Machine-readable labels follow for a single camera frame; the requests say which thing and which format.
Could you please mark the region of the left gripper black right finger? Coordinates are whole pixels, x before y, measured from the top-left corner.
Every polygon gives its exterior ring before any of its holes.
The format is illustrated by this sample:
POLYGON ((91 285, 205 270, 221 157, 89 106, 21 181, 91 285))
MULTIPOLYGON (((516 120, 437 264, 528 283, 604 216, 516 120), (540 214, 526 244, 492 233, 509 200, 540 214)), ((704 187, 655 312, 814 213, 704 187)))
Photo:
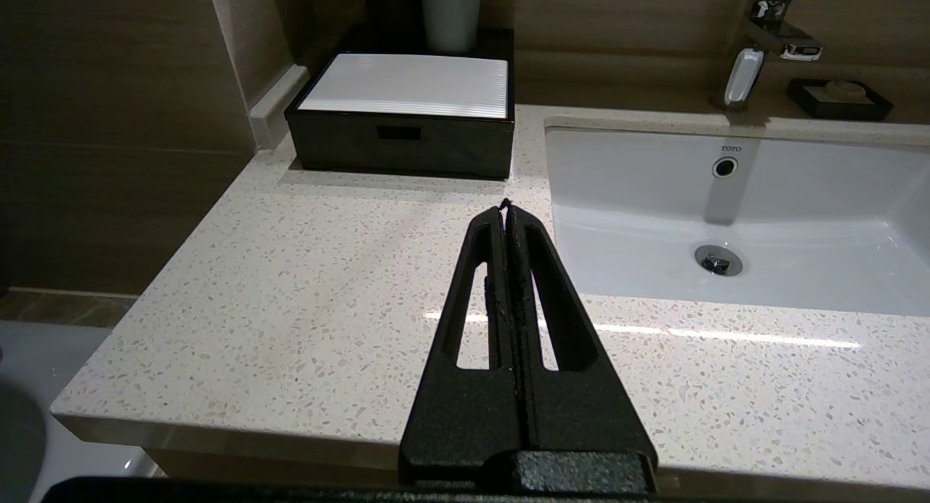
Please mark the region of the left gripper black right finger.
POLYGON ((542 222, 511 201, 505 248, 514 314, 526 493, 654 493, 658 455, 542 222))

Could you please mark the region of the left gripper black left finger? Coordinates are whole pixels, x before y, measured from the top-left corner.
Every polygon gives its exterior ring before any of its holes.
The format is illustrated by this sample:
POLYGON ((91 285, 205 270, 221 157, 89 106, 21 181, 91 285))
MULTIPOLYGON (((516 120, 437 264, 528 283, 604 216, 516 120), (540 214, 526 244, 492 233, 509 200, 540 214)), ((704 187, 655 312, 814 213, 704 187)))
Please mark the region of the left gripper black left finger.
POLYGON ((412 486, 478 486, 482 468, 521 444, 512 317, 501 212, 469 222, 429 356, 399 447, 398 473, 412 486), (488 369, 462 369, 459 350, 474 274, 485 265, 488 369))

